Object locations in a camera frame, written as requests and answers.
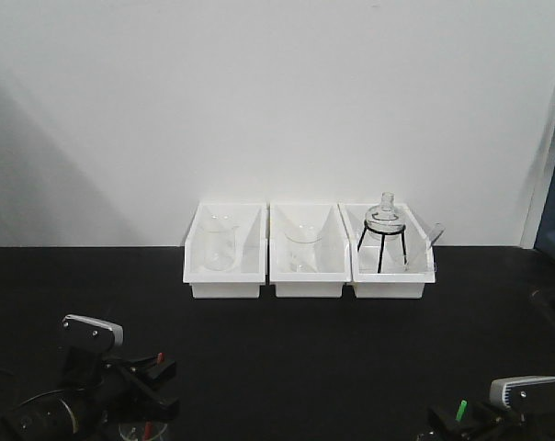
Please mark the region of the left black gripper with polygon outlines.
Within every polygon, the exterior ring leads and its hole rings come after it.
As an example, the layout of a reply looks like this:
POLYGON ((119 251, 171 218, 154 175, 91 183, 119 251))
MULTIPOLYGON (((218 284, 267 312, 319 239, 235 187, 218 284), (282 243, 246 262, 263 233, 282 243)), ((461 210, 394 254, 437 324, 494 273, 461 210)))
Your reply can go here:
POLYGON ((118 423, 169 423, 179 399, 160 389, 176 377, 176 362, 162 356, 125 359, 71 348, 62 368, 62 397, 73 425, 101 425, 107 415, 118 423))

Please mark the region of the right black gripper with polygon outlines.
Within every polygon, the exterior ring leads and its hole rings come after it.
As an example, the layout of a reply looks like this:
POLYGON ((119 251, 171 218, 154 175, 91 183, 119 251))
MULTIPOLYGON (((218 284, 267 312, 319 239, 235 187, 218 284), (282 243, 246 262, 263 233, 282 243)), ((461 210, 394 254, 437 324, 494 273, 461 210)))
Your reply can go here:
POLYGON ((460 423, 455 416, 456 411, 439 406, 427 410, 427 422, 442 440, 555 440, 555 411, 519 413, 486 401, 468 401, 460 423))

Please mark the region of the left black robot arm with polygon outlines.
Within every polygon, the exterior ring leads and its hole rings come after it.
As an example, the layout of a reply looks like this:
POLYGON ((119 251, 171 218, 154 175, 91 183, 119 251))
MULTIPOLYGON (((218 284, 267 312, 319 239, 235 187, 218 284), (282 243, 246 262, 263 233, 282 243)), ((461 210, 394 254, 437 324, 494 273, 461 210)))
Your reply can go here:
POLYGON ((0 412, 0 440, 88 440, 110 426, 170 423, 179 399, 161 388, 177 374, 163 354, 125 359, 71 350, 56 390, 0 412))

